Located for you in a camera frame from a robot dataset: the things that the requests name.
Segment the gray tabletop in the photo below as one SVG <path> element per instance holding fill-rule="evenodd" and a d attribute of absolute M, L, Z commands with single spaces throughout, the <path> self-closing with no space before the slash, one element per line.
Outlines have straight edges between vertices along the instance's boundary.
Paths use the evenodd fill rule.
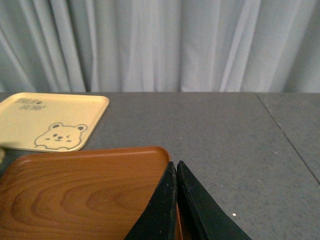
<path fill-rule="evenodd" d="M 82 151 L 161 146 L 252 239 L 319 239 L 320 94 L 91 95 L 110 105 Z"/>

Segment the yellow tray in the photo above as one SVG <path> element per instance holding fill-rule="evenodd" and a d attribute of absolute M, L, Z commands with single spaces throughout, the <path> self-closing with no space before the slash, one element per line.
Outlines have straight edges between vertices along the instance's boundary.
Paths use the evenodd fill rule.
<path fill-rule="evenodd" d="M 104 96 L 14 94 L 0 103 L 0 146 L 40 152 L 79 150 L 108 104 Z"/>

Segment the curtain fold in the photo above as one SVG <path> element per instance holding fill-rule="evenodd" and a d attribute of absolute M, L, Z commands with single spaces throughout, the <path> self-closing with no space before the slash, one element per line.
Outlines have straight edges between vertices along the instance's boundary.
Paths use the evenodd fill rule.
<path fill-rule="evenodd" d="M 0 0 L 0 92 L 320 92 L 319 0 Z"/>

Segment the brown tray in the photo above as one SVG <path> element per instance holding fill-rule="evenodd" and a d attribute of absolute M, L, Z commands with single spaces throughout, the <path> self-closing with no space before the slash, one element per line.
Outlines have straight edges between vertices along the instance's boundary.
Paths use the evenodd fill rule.
<path fill-rule="evenodd" d="M 23 156 L 0 179 L 0 239 L 123 240 L 168 161 L 152 146 Z"/>

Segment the black object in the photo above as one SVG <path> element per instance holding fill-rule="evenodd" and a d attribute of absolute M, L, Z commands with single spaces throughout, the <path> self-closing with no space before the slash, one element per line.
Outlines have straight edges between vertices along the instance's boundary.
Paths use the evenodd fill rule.
<path fill-rule="evenodd" d="M 192 239 L 250 240 L 228 217 L 183 161 L 177 166 L 178 206 Z"/>
<path fill-rule="evenodd" d="M 147 207 L 124 240 L 174 240 L 177 218 L 177 177 L 168 163 Z"/>

